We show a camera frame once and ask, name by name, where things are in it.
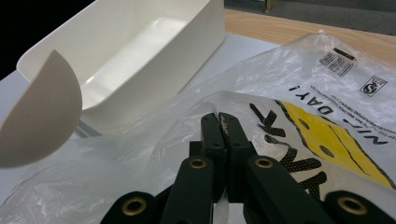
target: logo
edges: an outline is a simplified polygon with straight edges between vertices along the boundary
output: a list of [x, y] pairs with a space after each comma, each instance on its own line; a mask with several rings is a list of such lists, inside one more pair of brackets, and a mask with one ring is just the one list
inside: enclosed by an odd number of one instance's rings
[[361, 88], [361, 92], [372, 97], [388, 82], [380, 77], [371, 77], [366, 84]]

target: wooden surface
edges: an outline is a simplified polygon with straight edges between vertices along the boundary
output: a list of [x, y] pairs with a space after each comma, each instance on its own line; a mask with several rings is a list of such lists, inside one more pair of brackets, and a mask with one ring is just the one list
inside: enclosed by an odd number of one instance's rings
[[225, 27], [228, 33], [249, 36], [279, 45], [323, 30], [326, 34], [334, 35], [360, 51], [396, 66], [396, 36], [292, 21], [230, 9], [225, 9]]

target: clear plastic bag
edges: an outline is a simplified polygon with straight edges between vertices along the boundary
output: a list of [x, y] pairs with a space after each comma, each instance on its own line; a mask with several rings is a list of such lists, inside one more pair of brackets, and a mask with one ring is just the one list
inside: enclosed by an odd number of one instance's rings
[[[236, 116], [259, 154], [319, 168], [291, 175], [301, 182], [325, 174], [318, 192], [346, 189], [396, 218], [396, 70], [334, 36], [303, 36], [237, 63], [172, 98], [111, 135], [69, 141], [32, 166], [0, 207], [0, 223], [100, 223], [123, 194], [156, 195], [172, 185], [189, 142], [201, 140], [208, 113]], [[276, 114], [267, 133], [260, 114]], [[241, 204], [223, 198], [215, 223], [243, 223]]]

